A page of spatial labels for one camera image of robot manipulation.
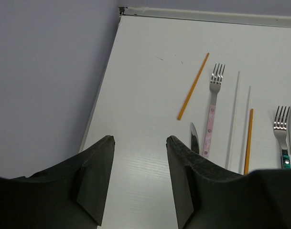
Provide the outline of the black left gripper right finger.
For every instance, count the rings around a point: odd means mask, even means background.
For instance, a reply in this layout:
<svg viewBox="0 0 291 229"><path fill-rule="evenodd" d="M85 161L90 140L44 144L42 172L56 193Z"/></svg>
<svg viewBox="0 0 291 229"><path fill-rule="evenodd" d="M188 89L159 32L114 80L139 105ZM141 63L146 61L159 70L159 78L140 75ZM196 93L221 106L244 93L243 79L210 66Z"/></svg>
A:
<svg viewBox="0 0 291 229"><path fill-rule="evenodd" d="M166 142L180 229L291 229L291 169L240 175Z"/></svg>

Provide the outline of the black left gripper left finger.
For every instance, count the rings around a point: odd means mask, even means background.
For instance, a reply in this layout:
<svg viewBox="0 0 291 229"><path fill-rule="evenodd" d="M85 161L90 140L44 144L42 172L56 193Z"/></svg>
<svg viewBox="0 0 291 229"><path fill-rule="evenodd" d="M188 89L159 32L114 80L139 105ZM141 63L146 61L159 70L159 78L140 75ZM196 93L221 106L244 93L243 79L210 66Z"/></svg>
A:
<svg viewBox="0 0 291 229"><path fill-rule="evenodd" d="M114 137L107 135L30 177L0 177L0 229L101 226L114 152Z"/></svg>

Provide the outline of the pink-handled fork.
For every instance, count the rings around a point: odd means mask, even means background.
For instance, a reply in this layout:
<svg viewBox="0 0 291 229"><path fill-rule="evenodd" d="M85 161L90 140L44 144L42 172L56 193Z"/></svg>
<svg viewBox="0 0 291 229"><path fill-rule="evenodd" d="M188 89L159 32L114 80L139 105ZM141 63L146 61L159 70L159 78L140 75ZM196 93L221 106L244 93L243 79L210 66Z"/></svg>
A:
<svg viewBox="0 0 291 229"><path fill-rule="evenodd" d="M205 158L209 157L211 139L212 139L212 134L213 134L214 119L215 119L215 113L216 113L217 95L221 88L224 70L225 70L224 64L216 63L214 66L214 70L212 72L211 79L210 79L209 90L211 92L211 98L210 98L206 130L205 130L204 145L203 145L203 150L202 150L202 156Z"/></svg>

